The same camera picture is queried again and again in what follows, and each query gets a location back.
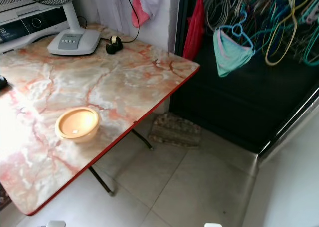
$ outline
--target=woven mat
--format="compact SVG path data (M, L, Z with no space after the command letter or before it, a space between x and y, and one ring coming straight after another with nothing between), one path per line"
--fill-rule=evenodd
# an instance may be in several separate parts
M200 132L200 126L172 113L166 113L154 120L149 139L185 149L198 149Z
M9 195L4 190L2 184L0 183L0 211L11 203L11 199Z

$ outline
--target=metal table leg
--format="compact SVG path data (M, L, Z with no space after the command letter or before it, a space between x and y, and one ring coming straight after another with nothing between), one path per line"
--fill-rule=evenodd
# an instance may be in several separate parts
M140 140L142 140L146 146L148 146L149 150L153 151L153 147L152 145L142 136L140 135L137 131L135 131L134 129L131 130L131 132L137 136Z
M110 196L112 196L114 193L111 191L111 189L105 184L105 182L102 180L102 178L99 176L98 173L93 169L92 166L89 167L89 170L92 172L92 174L95 176L95 178L100 182L100 184L103 186L103 188L109 193Z

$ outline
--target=mint green cloth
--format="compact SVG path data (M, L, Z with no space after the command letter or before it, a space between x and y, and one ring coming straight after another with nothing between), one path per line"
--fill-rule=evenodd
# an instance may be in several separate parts
M252 47L237 44L221 29L214 32L214 50L220 77L225 77L231 71L242 67L255 53Z

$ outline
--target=table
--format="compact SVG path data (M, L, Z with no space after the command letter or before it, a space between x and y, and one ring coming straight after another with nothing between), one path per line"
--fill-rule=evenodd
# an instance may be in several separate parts
M103 37L117 35L100 25L90 28ZM115 55L101 40L92 55L54 56L46 48L52 39L0 56L0 74L12 84L0 92L0 182L26 215L94 164L199 67L140 41ZM81 106L100 114L96 138L60 140L57 118Z

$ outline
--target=red table edge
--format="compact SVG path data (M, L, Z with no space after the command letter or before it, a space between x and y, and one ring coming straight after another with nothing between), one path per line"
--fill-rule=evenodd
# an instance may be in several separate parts
M61 191L63 191L71 182L73 182L78 176L80 176L84 171L86 171L90 166L97 162L102 156L104 156L113 146L115 146L123 137L125 137L138 123L140 123L145 117L147 117L154 109L156 109L162 102L164 102L169 96L171 96L177 89L179 89L185 82L187 82L195 73L199 70L197 67L194 72L192 72L187 78L185 78L179 85L177 85L169 94L167 94L161 101L159 101L153 108L151 108L146 114L144 114L138 121L136 121L129 129L123 132L118 138L116 138L107 148L105 148L99 155L97 155L92 161L89 162L82 170L80 170L75 176L73 176L67 183L65 183L58 191L56 191L49 199L47 199L42 205L40 205L36 210L31 213L24 213L15 205L20 212L27 216L32 216L39 212L48 202L50 202L54 197L56 197Z

